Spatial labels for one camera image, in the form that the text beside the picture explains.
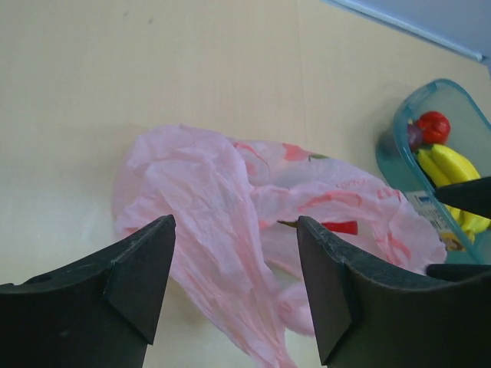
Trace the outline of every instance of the red tomato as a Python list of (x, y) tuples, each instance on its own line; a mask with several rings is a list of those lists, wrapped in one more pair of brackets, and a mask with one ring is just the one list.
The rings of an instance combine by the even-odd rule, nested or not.
[(438, 111), (424, 113), (416, 125), (423, 131), (423, 143), (425, 144), (445, 144), (450, 135), (450, 121)]

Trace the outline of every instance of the plastic container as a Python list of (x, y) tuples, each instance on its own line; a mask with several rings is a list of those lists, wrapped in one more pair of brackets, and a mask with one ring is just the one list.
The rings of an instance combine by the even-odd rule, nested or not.
[(447, 263), (491, 264), (491, 231), (472, 243), (433, 193), (407, 143), (407, 124), (439, 111), (452, 126), (447, 146), (467, 157), (481, 176), (491, 176), (491, 125), (471, 96), (451, 80), (435, 80), (413, 92), (399, 107), (392, 127), (377, 145), (377, 163), (387, 182), (401, 190), (447, 244)]

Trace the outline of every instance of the pink plastic bag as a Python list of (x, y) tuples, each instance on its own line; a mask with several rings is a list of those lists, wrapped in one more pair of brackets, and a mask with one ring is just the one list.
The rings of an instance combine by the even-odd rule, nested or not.
[[(262, 367), (296, 366), (285, 348), (286, 327), (314, 333), (295, 229), (278, 220), (356, 220), (360, 235), (342, 238), (410, 271), (446, 257), (430, 223), (370, 174), (298, 146), (187, 126), (137, 138), (117, 177), (113, 211), (121, 237), (175, 216), (171, 276)], [(266, 263), (299, 282), (282, 290)]]

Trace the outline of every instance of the beige table surface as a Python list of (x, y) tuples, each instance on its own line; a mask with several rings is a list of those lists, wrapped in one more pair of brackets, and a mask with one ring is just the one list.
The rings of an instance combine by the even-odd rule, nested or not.
[[(380, 175), (377, 135), (437, 77), (491, 117), (485, 67), (319, 0), (2, 0), (0, 284), (114, 240), (114, 175), (151, 127), (297, 143)], [(146, 368), (253, 366), (167, 290)], [(319, 366), (313, 339), (287, 340)]]

